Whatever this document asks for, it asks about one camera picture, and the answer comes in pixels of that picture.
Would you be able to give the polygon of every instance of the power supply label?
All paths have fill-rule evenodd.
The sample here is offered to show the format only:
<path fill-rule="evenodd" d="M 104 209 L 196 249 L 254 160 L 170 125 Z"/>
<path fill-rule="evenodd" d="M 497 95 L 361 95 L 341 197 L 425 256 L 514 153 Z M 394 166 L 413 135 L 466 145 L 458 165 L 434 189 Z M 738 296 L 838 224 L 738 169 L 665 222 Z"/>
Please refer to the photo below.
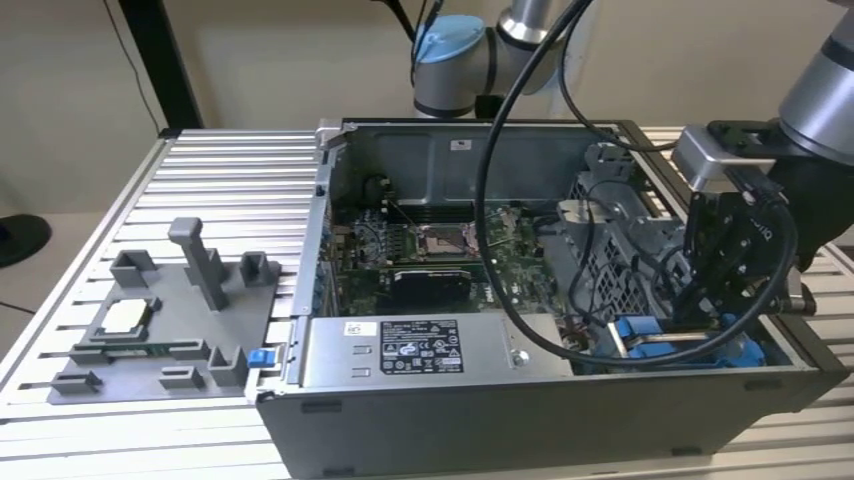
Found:
<path fill-rule="evenodd" d="M 381 370 L 386 375 L 462 373 L 457 320 L 381 322 Z"/>

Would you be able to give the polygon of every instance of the black cable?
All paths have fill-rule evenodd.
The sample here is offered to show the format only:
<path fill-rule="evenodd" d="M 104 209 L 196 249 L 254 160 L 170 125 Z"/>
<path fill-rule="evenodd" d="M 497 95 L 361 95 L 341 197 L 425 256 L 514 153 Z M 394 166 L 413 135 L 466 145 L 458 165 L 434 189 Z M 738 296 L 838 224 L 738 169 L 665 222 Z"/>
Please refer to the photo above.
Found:
<path fill-rule="evenodd" d="M 110 24 L 112 25 L 112 31 L 116 33 L 116 38 L 119 39 L 119 45 L 122 46 L 122 52 L 124 53 L 124 58 L 131 65 L 131 69 L 134 70 L 134 78 L 136 80 L 136 89 L 139 90 L 139 96 L 143 99 L 143 105 L 146 105 L 146 110 L 148 111 L 148 118 L 151 118 L 151 123 L 155 124 L 155 133 L 160 134 L 160 125 L 158 125 L 158 119 L 155 118 L 155 114 L 151 111 L 151 105 L 148 105 L 148 99 L 146 98 L 146 92 L 143 91 L 143 81 L 139 78 L 139 70 L 136 69 L 136 65 L 134 64 L 134 60 L 131 59 L 131 54 L 128 53 L 128 49 L 124 46 L 124 40 L 122 39 L 122 33 L 119 33 L 119 26 L 116 25 L 116 19 L 112 16 L 112 10 L 110 9 L 110 4 L 107 0 L 102 0 L 104 4 L 104 9 L 107 10 L 107 16 L 110 17 Z"/>
<path fill-rule="evenodd" d="M 605 202 L 602 202 L 601 200 L 593 198 L 590 195 L 593 194 L 593 191 L 597 189 L 597 187 L 599 187 L 599 185 L 606 185 L 609 183 L 617 183 L 621 185 L 627 185 L 631 186 L 629 184 L 629 182 L 626 182 L 625 180 L 618 180 L 618 179 L 605 179 L 598 181 L 597 183 L 594 183 L 590 188 L 586 190 L 585 194 L 582 195 L 582 198 L 579 199 L 582 202 L 585 202 L 586 207 L 587 207 L 587 236 L 585 237 L 585 246 L 582 248 L 582 256 L 579 258 L 578 261 L 578 269 L 575 270 L 575 275 L 573 276 L 573 280 L 570 281 L 570 289 L 567 292 L 569 298 L 570 298 L 570 306 L 573 307 L 573 310 L 575 310 L 575 312 L 581 315 L 582 319 L 585 320 L 585 323 L 590 324 L 590 323 L 595 323 L 597 325 L 599 325 L 601 327 L 606 327 L 607 326 L 607 322 L 603 322 L 602 320 L 599 320 L 597 317 L 593 316 L 591 311 L 586 310 L 575 301 L 575 290 L 578 289 L 578 285 L 581 283 L 582 280 L 582 276 L 585 274 L 585 270 L 590 269 L 590 257 L 593 255 L 593 243 L 594 243 L 594 237 L 595 237 L 595 222 L 594 222 L 594 218 L 593 218 L 593 209 L 590 208 L 590 202 L 594 201 L 597 202 L 602 208 L 605 208 L 606 210 L 610 211 L 610 208 L 607 205 L 605 205 Z"/>
<path fill-rule="evenodd" d="M 673 317 L 673 310 L 667 307 L 667 305 L 665 304 L 665 300 L 661 298 L 661 295 L 658 294 L 658 280 L 665 279 L 667 283 L 665 288 L 670 289 L 670 286 L 669 286 L 670 281 L 667 280 L 667 276 L 665 275 L 665 270 L 667 269 L 667 263 L 670 262 L 670 259 L 681 250 L 682 250 L 682 246 L 677 245 L 667 251 L 667 253 L 665 253 L 665 256 L 662 257 L 662 260 L 659 262 L 659 266 L 655 269 L 653 280 L 650 280 L 650 291 L 653 293 L 653 299 L 655 300 L 655 303 L 658 303 L 658 306 L 662 308 L 662 310 L 665 311 L 665 314 L 669 317 Z"/>
<path fill-rule="evenodd" d="M 12 305 L 11 303 L 0 302 L 0 307 L 11 308 L 12 310 L 18 310 L 19 312 L 24 312 L 31 315 L 36 314 L 35 310 L 30 310 L 28 308 L 19 307 L 18 305 Z"/>
<path fill-rule="evenodd" d="M 792 218 L 792 214 L 789 213 L 786 206 L 784 204 L 772 205 L 768 212 L 774 217 L 774 223 L 780 227 L 781 236 L 784 238 L 780 262 L 777 263 L 768 282 L 765 283 L 761 291 L 757 294 L 753 304 L 750 305 L 742 316 L 738 318 L 738 320 L 735 320 L 735 322 L 721 332 L 719 335 L 687 350 L 642 359 L 594 357 L 591 355 L 585 355 L 579 352 L 569 350 L 561 345 L 551 343 L 551 341 L 546 339 L 527 324 L 513 305 L 510 297 L 507 296 L 507 292 L 505 291 L 503 285 L 501 283 L 501 277 L 493 264 L 494 257 L 490 252 L 487 236 L 489 231 L 486 228 L 486 185 L 490 173 L 490 163 L 493 162 L 493 153 L 495 151 L 495 145 L 498 144 L 498 137 L 502 132 L 502 127 L 507 122 L 510 111 L 517 102 L 517 99 L 519 98 L 519 95 L 522 94 L 525 85 L 527 84 L 527 81 L 534 74 L 534 70 L 537 69 L 543 57 L 551 49 L 551 46 L 554 45 L 563 30 L 569 27 L 573 20 L 578 18 L 582 9 L 586 8 L 591 1 L 593 0 L 575 0 L 561 14 L 554 26 L 551 27 L 546 35 L 546 38 L 531 54 L 531 58 L 525 64 L 525 67 L 522 67 L 522 72 L 519 73 L 519 76 L 514 81 L 513 86 L 510 87 L 507 97 L 495 115 L 495 120 L 493 121 L 493 126 L 487 135 L 481 162 L 478 164 L 478 176 L 475 179 L 475 232 L 478 237 L 481 259 L 483 262 L 483 270 L 487 273 L 490 284 L 493 285 L 493 293 L 499 300 L 499 303 L 505 309 L 505 312 L 507 313 L 507 317 L 510 318 L 514 326 L 525 334 L 529 340 L 531 340 L 531 342 L 534 342 L 534 344 L 537 344 L 537 346 L 539 346 L 543 350 L 570 361 L 593 365 L 602 365 L 607 367 L 651 367 L 686 362 L 707 355 L 721 346 L 726 345 L 742 333 L 749 323 L 755 321 L 758 315 L 762 313 L 769 303 L 774 299 L 780 287 L 786 280 L 789 268 L 792 267 L 796 259 L 796 250 L 798 247 L 798 230 L 796 228 L 794 219 Z"/>
<path fill-rule="evenodd" d="M 418 24 L 415 27 L 415 35 L 418 37 L 418 41 L 413 42 L 413 52 L 410 55 L 410 84 L 415 84 L 415 66 L 418 65 L 418 54 L 422 51 L 422 46 L 425 45 L 425 38 L 427 38 L 427 32 L 433 28 L 433 24 L 437 22 L 437 18 L 439 17 L 439 11 L 442 10 L 442 5 L 445 0 L 434 0 L 433 7 L 430 7 L 430 12 L 427 12 L 427 19 L 425 20 L 425 24 L 422 27 L 421 35 L 418 35 L 418 28 L 422 25 L 422 19 L 425 17 L 425 8 L 427 5 L 427 0 L 422 0 L 422 9 L 418 12 Z"/>
<path fill-rule="evenodd" d="M 422 8 L 418 11 L 418 19 L 415 20 L 415 38 L 413 41 L 413 48 L 410 49 L 410 85 L 415 84 L 415 52 L 422 47 L 425 34 L 418 36 L 418 29 L 422 26 L 422 21 L 425 20 L 425 10 L 427 10 L 427 0 L 422 0 Z"/>
<path fill-rule="evenodd" d="M 391 13 L 395 14 L 395 18 L 398 19 L 398 23 L 401 23 L 401 28 L 403 28 L 403 32 L 406 33 L 410 42 L 415 43 L 415 29 L 413 28 L 413 22 L 410 22 L 410 17 L 406 14 L 406 10 L 401 6 L 401 0 L 379 0 L 386 4 Z"/>
<path fill-rule="evenodd" d="M 614 179 L 603 180 L 601 183 L 621 183 L 623 185 L 631 186 L 629 182 L 625 182 L 622 180 L 614 180 Z M 607 205 L 602 200 L 590 196 L 587 196 L 586 199 L 587 199 L 587 202 L 593 202 L 598 204 L 606 211 L 611 212 L 613 206 Z M 626 241 L 629 242 L 629 245 L 638 252 L 639 260 L 643 263 L 646 263 L 650 266 L 650 268 L 657 269 L 659 266 L 659 262 L 655 260 L 654 255 L 641 246 L 634 236 L 631 235 L 630 229 L 626 228 L 621 222 L 617 222 L 617 227 L 621 229 L 623 236 L 626 237 Z"/>
<path fill-rule="evenodd" d="M 581 13 L 575 17 L 573 23 L 570 24 L 570 27 L 567 28 L 566 37 L 563 39 L 563 46 L 561 48 L 561 61 L 558 62 L 558 86 L 561 88 L 561 95 L 563 95 L 563 101 L 566 102 L 566 106 L 570 108 L 573 115 L 575 115 L 575 119 L 582 123 L 582 125 L 585 125 L 585 127 L 587 127 L 587 130 L 595 133 L 602 138 L 602 140 L 605 140 L 609 143 L 613 143 L 618 147 L 622 147 L 626 150 L 631 150 L 635 152 L 662 152 L 665 150 L 673 150 L 674 147 L 677 146 L 677 142 L 670 142 L 657 147 L 655 146 L 650 147 L 646 145 L 638 145 L 634 143 L 623 142 L 617 137 L 617 135 L 614 135 L 611 132 L 597 127 L 593 124 L 593 122 L 587 120 L 587 117 L 585 116 L 578 106 L 575 105 L 575 101 L 573 100 L 573 96 L 570 95 L 570 89 L 566 86 L 566 52 L 570 46 L 570 39 L 573 38 L 573 32 L 575 31 L 575 27 L 581 22 L 582 16 L 585 15 L 585 11 L 587 10 L 587 7 L 591 4 L 593 4 L 593 0 L 586 2 L 585 5 L 582 6 Z"/>

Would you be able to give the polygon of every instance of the black metal frame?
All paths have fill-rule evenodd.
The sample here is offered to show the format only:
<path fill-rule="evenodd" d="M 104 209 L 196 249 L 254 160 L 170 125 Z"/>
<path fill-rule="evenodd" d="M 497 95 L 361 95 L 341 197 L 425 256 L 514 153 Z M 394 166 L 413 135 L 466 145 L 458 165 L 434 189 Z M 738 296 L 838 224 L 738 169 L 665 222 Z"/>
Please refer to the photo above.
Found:
<path fill-rule="evenodd" d="M 170 128 L 204 128 L 163 0 L 119 0 Z"/>

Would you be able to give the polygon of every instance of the beige wall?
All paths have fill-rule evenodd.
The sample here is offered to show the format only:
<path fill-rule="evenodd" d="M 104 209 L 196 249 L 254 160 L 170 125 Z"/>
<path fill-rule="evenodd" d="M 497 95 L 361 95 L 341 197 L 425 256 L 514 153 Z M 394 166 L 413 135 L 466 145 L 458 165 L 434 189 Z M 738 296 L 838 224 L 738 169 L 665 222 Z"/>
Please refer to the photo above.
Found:
<path fill-rule="evenodd" d="M 410 17 L 418 0 L 405 0 Z M 449 0 L 443 13 L 489 23 L 509 0 Z M 322 117 L 413 116 L 410 44 L 367 0 L 170 0 L 170 17 L 212 126 L 314 128 Z M 517 114 L 549 114 L 550 93 Z"/>
<path fill-rule="evenodd" d="M 599 2 L 579 103 L 591 117 L 671 125 L 772 116 L 841 11 L 824 0 Z M 446 3 L 491 23 L 509 0 Z M 411 114 L 409 46 L 379 3 L 167 9 L 211 126 Z M 0 212 L 103 210 L 154 133 L 100 0 L 0 0 L 0 11 Z M 550 104 L 527 98 L 517 114 L 546 116 Z"/>
<path fill-rule="evenodd" d="M 103 210 L 155 138 L 104 7 L 0 12 L 0 214 Z"/>
<path fill-rule="evenodd" d="M 605 0 L 578 89 L 591 117 L 766 119 L 844 9 L 824 0 Z"/>

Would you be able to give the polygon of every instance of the sticker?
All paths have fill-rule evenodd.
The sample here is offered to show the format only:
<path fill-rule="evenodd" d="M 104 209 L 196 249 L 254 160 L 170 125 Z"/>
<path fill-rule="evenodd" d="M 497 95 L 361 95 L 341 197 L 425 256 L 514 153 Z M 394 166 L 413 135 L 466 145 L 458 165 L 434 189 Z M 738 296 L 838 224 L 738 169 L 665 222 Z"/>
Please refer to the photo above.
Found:
<path fill-rule="evenodd" d="M 457 320 L 381 323 L 379 367 L 386 375 L 463 372 Z"/>
<path fill-rule="evenodd" d="M 471 140 L 451 140 L 451 151 L 471 150 Z"/>
<path fill-rule="evenodd" d="M 347 322 L 345 323 L 346 337 L 375 337 L 377 322 Z"/>

